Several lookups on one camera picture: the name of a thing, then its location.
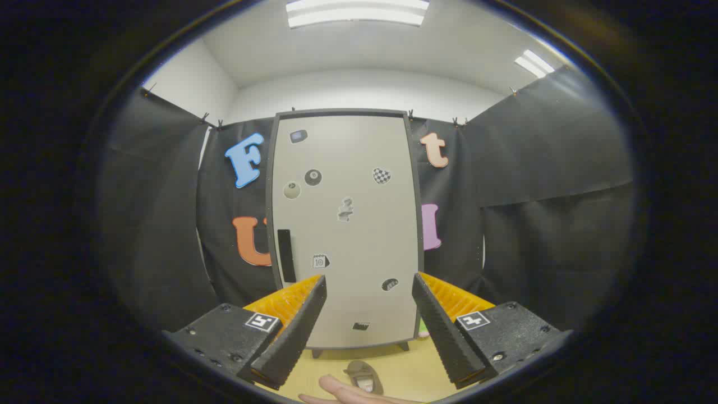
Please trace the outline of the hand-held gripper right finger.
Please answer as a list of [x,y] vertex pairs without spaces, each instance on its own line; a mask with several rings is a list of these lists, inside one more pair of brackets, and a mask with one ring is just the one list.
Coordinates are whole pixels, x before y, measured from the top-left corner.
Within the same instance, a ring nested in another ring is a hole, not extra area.
[[495,305],[429,274],[415,274],[411,294],[457,389],[519,370],[572,335],[518,302]]

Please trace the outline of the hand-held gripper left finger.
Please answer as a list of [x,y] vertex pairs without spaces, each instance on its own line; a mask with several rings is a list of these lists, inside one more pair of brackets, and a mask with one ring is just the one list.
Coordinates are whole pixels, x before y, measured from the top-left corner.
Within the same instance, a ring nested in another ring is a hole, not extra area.
[[244,307],[220,304],[163,336],[224,378],[279,389],[305,350],[325,301],[326,278],[318,274]]

